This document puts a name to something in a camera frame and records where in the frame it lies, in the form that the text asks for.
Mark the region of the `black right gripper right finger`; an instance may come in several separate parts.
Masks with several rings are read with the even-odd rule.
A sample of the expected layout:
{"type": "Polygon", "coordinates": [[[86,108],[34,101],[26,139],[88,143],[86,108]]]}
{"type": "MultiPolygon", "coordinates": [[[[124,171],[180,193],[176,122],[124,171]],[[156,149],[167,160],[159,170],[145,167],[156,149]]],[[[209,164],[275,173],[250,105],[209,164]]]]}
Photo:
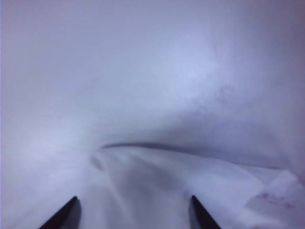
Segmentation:
{"type": "Polygon", "coordinates": [[[195,195],[192,195],[191,200],[196,220],[201,229],[221,229],[218,223],[214,220],[214,218],[205,209],[205,207],[201,204],[195,195]]]}

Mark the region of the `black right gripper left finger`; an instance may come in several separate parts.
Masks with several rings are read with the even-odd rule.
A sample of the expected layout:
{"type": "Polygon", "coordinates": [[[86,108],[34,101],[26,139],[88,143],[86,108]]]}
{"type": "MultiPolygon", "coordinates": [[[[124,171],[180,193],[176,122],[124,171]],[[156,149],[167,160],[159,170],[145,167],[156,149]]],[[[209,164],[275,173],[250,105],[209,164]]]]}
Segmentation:
{"type": "Polygon", "coordinates": [[[50,217],[39,229],[78,229],[81,220],[81,203],[74,196],[50,217]]]}

